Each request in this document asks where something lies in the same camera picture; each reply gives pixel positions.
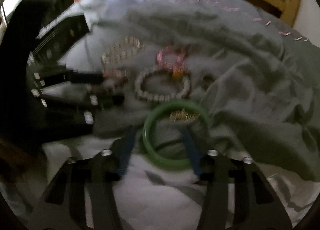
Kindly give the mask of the small gold pendant charm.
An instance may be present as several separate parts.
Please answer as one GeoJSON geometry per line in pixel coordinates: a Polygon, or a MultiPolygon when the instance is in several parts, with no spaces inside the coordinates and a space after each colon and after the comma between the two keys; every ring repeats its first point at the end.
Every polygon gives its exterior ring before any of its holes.
{"type": "Polygon", "coordinates": [[[199,118],[199,113],[189,112],[185,109],[174,111],[170,114],[169,118],[172,121],[189,121],[199,118]]]}

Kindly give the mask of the green jade bangle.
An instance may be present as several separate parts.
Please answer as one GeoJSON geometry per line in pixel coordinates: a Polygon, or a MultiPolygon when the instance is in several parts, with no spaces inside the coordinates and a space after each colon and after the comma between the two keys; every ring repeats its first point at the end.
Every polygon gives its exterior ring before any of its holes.
{"type": "Polygon", "coordinates": [[[212,122],[206,110],[198,103],[190,100],[173,100],[157,106],[144,122],[142,139],[146,157],[165,170],[183,170],[191,167],[200,159],[195,140],[188,130],[197,122],[206,132],[212,122]],[[199,113],[199,118],[189,121],[172,121],[172,112],[185,109],[199,113]]]}

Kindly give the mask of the grey blue striped duvet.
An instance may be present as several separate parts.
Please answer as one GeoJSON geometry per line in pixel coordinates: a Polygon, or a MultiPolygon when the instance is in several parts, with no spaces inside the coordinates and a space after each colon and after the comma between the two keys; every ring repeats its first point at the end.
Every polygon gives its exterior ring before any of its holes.
{"type": "Polygon", "coordinates": [[[192,167],[165,170],[146,157],[146,118],[190,100],[212,122],[188,126],[208,150],[250,158],[271,184],[292,229],[319,229],[319,48],[244,0],[80,0],[48,14],[40,35],[84,15],[89,33],[59,62],[100,71],[125,97],[95,116],[93,131],[47,142],[22,173],[1,174],[1,229],[28,229],[65,163],[94,157],[135,127],[124,177],[113,184],[123,229],[198,229],[207,186],[192,167]]]}

